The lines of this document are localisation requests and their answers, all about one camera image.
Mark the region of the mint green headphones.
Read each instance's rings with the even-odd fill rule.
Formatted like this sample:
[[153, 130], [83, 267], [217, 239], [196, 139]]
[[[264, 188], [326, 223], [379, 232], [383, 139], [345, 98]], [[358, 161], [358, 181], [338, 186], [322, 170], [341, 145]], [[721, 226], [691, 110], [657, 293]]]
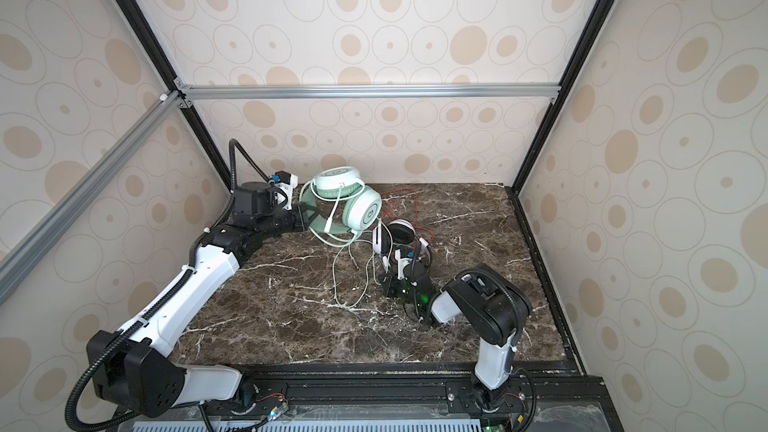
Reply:
[[310, 232], [326, 245], [343, 247], [378, 219], [381, 195], [352, 166], [325, 170], [299, 192], [303, 218]]

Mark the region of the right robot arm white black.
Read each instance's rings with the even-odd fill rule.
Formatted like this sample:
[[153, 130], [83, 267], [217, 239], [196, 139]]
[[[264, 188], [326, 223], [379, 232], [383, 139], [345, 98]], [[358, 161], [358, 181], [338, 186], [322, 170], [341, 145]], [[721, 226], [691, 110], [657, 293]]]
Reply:
[[438, 289], [426, 266], [413, 258], [384, 267], [383, 294], [413, 307], [427, 326], [464, 317], [479, 336], [473, 371], [475, 400], [491, 410], [502, 402], [513, 372], [514, 355], [532, 312], [525, 293], [485, 263], [459, 272]]

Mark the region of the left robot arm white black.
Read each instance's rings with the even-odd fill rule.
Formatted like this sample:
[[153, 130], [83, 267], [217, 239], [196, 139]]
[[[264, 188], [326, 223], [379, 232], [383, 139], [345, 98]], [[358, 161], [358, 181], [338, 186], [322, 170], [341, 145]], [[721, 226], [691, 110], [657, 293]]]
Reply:
[[[66, 425], [73, 431], [100, 431], [140, 415], [158, 417], [174, 407], [245, 397], [239, 369], [181, 366], [169, 356], [213, 293], [265, 241], [304, 232], [318, 215], [316, 208], [300, 204], [270, 216], [247, 218], [232, 212], [224, 223], [204, 232], [193, 242], [189, 264], [158, 297], [118, 330], [100, 330], [88, 341], [89, 365], [66, 401]], [[98, 398], [124, 408], [125, 414], [99, 423], [81, 420], [77, 406], [88, 387]]]

